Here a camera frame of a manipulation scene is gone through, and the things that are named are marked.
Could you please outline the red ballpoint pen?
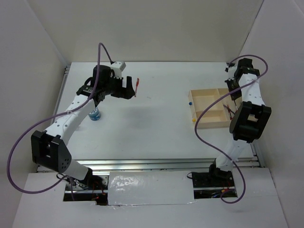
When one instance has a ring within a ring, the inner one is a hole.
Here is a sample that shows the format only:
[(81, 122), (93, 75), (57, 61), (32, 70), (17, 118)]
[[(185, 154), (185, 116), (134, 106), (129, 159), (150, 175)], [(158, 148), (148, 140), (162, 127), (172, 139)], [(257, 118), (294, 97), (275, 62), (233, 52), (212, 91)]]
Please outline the red ballpoint pen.
[(137, 80), (136, 80), (136, 86), (135, 86), (135, 95), (134, 95), (134, 97), (137, 96), (137, 90), (138, 90), (139, 82), (140, 82), (140, 79), (137, 78)]

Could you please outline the purple gel pen clear cap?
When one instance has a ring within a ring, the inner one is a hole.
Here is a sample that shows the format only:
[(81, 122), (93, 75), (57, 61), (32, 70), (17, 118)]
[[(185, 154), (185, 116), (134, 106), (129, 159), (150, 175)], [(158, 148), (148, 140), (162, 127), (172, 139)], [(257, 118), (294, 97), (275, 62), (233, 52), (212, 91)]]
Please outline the purple gel pen clear cap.
[(227, 105), (223, 105), (229, 112), (231, 112), (232, 114), (235, 114), (234, 111), (232, 111)]

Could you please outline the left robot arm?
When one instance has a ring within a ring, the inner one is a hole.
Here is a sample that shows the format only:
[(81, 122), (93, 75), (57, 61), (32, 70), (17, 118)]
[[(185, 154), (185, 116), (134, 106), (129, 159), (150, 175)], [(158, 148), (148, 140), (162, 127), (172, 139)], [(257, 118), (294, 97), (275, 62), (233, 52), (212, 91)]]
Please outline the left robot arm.
[(107, 95), (123, 99), (131, 99), (135, 95), (130, 76), (126, 77), (126, 86), (123, 86), (122, 72), (125, 67), (124, 62), (94, 67), (92, 77), (79, 88), (67, 108), (67, 114), (59, 117), (44, 131), (32, 134), (34, 163), (72, 177), (84, 190), (102, 185), (102, 178), (93, 175), (92, 169), (72, 159), (67, 144), (77, 127)]

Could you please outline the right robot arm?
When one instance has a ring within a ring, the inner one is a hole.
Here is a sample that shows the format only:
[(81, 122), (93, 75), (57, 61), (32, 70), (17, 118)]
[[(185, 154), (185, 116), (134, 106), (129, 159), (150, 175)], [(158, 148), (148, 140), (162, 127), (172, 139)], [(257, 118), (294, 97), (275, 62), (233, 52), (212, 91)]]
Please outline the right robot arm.
[(271, 115), (271, 108), (266, 106), (259, 86), (260, 72), (255, 69), (252, 59), (238, 61), (232, 78), (225, 81), (229, 92), (240, 88), (230, 95), (231, 100), (242, 99), (229, 126), (232, 140), (229, 141), (225, 154), (219, 155), (209, 167), (208, 183), (218, 186), (232, 176), (233, 162), (237, 161), (243, 149), (259, 139)]

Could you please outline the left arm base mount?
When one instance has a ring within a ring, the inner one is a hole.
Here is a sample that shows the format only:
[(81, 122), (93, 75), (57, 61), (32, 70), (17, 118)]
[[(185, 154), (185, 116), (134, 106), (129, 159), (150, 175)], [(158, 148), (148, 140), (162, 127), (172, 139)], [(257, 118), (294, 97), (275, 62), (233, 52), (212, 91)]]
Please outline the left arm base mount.
[(88, 187), (76, 179), (71, 181), (65, 177), (64, 202), (92, 201), (96, 205), (108, 205), (108, 179), (109, 175), (99, 175), (101, 183), (94, 182), (92, 187)]

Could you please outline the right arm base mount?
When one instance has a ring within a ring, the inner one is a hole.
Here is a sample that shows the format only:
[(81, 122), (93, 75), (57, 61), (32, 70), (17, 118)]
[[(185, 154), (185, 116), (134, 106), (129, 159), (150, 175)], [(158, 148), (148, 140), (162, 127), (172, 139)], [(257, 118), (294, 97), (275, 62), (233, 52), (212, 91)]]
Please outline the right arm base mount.
[(186, 177), (192, 180), (194, 199), (219, 199), (222, 193), (225, 193), (224, 198), (237, 196), (232, 177), (227, 180), (212, 178), (207, 172), (190, 172)]

